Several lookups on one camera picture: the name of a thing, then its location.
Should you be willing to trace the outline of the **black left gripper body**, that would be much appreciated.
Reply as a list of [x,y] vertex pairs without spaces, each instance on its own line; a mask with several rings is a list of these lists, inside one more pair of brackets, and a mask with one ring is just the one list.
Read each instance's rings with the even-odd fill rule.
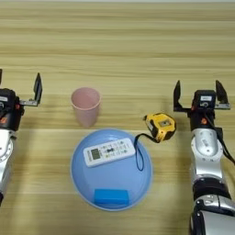
[[10,106],[7,102],[0,101],[0,129],[18,131],[23,115],[24,107],[18,102]]

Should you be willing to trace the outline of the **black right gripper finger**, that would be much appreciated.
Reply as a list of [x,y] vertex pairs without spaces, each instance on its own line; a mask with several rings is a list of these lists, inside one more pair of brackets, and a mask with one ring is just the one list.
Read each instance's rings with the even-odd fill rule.
[[216,109],[230,110],[227,92],[219,80],[216,81],[216,94],[218,100],[216,103]]
[[175,112],[190,112],[190,108],[183,107],[179,100],[181,97],[181,84],[180,81],[177,81],[175,88],[173,90],[173,110]]

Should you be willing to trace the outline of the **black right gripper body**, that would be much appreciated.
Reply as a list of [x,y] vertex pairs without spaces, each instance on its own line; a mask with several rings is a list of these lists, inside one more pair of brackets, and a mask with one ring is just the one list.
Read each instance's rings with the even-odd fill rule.
[[215,111],[213,109],[192,106],[187,116],[190,119],[191,130],[215,128]]

